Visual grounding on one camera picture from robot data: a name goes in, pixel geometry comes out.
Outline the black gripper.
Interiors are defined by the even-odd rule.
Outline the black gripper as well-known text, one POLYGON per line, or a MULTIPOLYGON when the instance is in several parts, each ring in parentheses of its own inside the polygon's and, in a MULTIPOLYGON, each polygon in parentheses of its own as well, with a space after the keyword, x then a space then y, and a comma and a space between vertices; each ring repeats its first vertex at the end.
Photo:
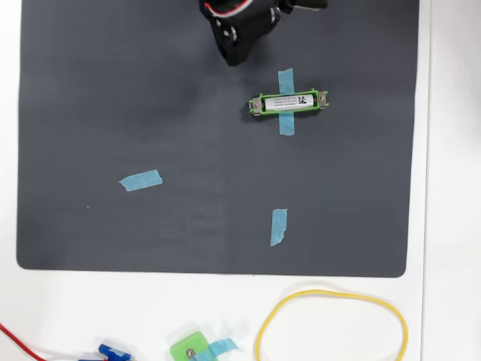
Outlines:
POLYGON ((269 33, 280 19, 277 5, 209 5, 208 21, 229 67, 245 62, 252 42, 269 33))

